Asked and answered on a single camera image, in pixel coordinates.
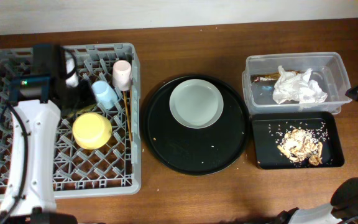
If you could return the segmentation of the blue plastic cup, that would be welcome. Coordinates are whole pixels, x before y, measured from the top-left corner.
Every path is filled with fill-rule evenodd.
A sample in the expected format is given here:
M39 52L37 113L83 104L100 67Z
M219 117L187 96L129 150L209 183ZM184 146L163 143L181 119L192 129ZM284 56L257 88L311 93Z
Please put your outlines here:
M96 81L91 88L96 101L101 103L105 109L110 110L118 102L118 96L108 82L103 80Z

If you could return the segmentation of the white napkin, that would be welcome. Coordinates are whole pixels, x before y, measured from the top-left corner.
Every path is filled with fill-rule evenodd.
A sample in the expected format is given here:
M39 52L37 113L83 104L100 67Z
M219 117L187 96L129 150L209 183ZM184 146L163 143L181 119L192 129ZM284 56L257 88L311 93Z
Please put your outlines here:
M286 101L297 101L304 103L323 103L328 94L318 85L318 82L311 80L312 69L305 72L286 71L281 65L278 67L279 79L274 85L272 98L277 104Z

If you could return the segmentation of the pink plastic cup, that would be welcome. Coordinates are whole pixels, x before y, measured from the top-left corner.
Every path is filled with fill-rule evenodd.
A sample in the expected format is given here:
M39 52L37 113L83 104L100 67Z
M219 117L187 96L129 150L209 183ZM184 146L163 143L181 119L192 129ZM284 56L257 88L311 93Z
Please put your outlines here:
M126 60L118 60L113 65L112 84L121 91L127 91L131 87L131 64Z

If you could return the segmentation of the rice and peanut shell scraps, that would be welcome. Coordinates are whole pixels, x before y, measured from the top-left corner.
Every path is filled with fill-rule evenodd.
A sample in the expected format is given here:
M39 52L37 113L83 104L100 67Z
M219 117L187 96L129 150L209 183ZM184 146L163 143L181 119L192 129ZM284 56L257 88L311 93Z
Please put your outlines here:
M328 129L324 121L318 121L318 127L301 121L297 125L286 121L284 124L268 124L268 136L273 137L275 148L290 163L309 166L323 164L323 144L329 140Z

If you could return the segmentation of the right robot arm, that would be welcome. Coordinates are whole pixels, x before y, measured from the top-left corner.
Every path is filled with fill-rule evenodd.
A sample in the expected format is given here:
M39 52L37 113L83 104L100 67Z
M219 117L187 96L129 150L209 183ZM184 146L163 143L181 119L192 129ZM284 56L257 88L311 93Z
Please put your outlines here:
M358 223L358 177L341 184L329 204L280 212L272 223Z

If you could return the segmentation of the yellow plastic bowl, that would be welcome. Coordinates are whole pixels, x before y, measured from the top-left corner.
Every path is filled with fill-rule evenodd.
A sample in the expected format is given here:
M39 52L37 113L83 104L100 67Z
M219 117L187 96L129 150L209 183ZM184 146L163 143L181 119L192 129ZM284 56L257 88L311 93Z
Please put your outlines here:
M97 113L84 113L73 123L73 136L77 145L87 150L104 146L112 135L110 121Z

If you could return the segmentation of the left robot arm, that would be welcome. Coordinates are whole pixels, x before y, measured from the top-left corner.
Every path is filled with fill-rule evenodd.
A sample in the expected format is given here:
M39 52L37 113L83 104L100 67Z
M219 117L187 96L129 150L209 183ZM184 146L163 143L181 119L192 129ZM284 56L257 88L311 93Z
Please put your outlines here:
M0 223L76 223L58 213L53 192L55 138L60 119L96 103L90 82L67 80L70 50L58 44L37 44L28 75L14 77L6 108L12 115L13 142L9 179L0 206Z

